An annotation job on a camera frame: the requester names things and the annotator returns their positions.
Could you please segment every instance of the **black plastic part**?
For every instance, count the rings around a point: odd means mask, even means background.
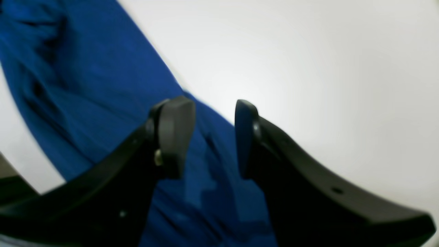
[[[186,152],[195,127],[195,104],[180,96],[165,104],[160,113],[158,142],[163,168],[170,179],[183,176]]]
[[[280,247],[419,247],[436,231],[428,213],[375,196],[331,172],[238,100],[241,176],[263,190]]]
[[[173,158],[187,150],[194,129],[194,108],[188,105],[194,103],[182,97],[157,104],[145,124],[85,174],[48,194],[1,206],[0,240],[19,246],[137,247],[157,181],[183,169],[171,167],[184,161]],[[187,113],[185,119],[174,114],[180,110]],[[162,139],[167,133],[156,131],[163,128],[162,120],[166,126],[169,121],[185,123],[166,127],[185,138]],[[169,141],[179,143],[169,149]],[[161,145],[168,169],[154,162]]]

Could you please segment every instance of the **black curved arm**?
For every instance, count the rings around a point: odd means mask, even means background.
[[[375,196],[334,174],[238,100],[240,173],[263,190],[280,247],[419,247],[436,231],[428,213]]]
[[[0,206],[0,240],[18,246],[137,247],[155,185],[183,175],[195,104],[155,105],[148,120],[91,170],[43,196]]]

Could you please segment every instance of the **blue pants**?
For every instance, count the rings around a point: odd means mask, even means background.
[[[276,246],[263,193],[238,175],[233,126],[180,88],[115,0],[3,0],[0,9],[10,91],[67,181],[112,152],[154,104],[196,102],[184,179],[158,184],[140,246]]]

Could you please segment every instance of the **blue fabric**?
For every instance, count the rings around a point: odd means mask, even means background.
[[[195,100],[184,179],[158,184],[140,246],[276,246],[262,192],[239,178],[233,126],[180,88],[115,0],[3,0],[0,59],[25,122],[67,181],[154,104]]]

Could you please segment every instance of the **metal screw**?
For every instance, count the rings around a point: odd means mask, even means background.
[[[155,162],[155,165],[158,167],[163,165],[162,152],[160,151],[160,149],[155,151],[154,162]]]
[[[126,214],[127,214],[127,212],[125,212],[124,210],[122,210],[122,211],[120,211],[119,216],[120,216],[121,218],[125,218]]]

